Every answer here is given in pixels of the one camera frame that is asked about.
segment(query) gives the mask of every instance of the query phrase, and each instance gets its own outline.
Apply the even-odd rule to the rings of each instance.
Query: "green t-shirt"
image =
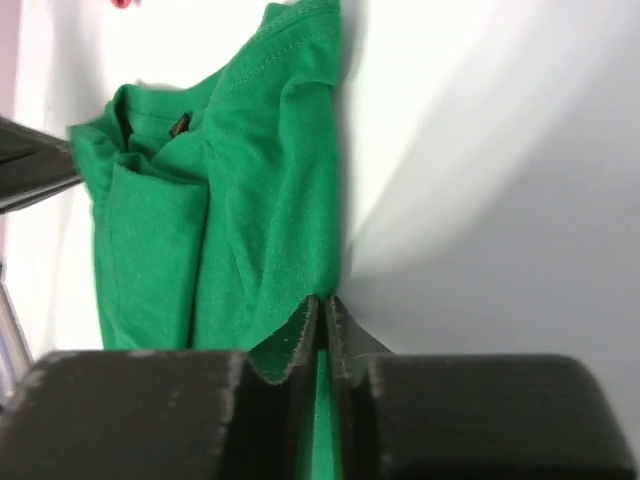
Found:
[[[335,291],[340,43],[339,0],[270,4],[200,84],[125,85],[71,129],[105,348],[248,350]]]

